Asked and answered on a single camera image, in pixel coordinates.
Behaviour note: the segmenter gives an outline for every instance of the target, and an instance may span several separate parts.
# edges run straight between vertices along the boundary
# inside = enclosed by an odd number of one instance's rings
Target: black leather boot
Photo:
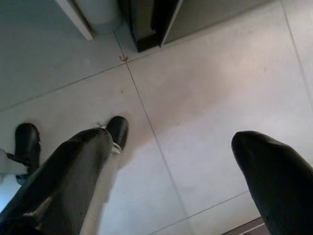
[[[107,124],[106,130],[111,134],[114,145],[118,145],[121,150],[124,149],[129,124],[124,117],[115,116]]]
[[[40,137],[37,127],[32,123],[23,123],[15,131],[15,154],[8,158],[27,167],[27,174],[17,175],[16,179],[23,185],[27,178],[39,168]]]

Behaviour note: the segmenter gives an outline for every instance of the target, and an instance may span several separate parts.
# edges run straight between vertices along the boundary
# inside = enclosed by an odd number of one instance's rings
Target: floor
[[[259,217],[231,152],[237,131],[313,163],[312,24],[311,0],[277,0],[138,54],[126,25],[87,42],[52,0],[1,1],[0,147],[13,152],[15,127],[33,122],[44,162],[123,115],[129,141],[97,233],[220,235]]]

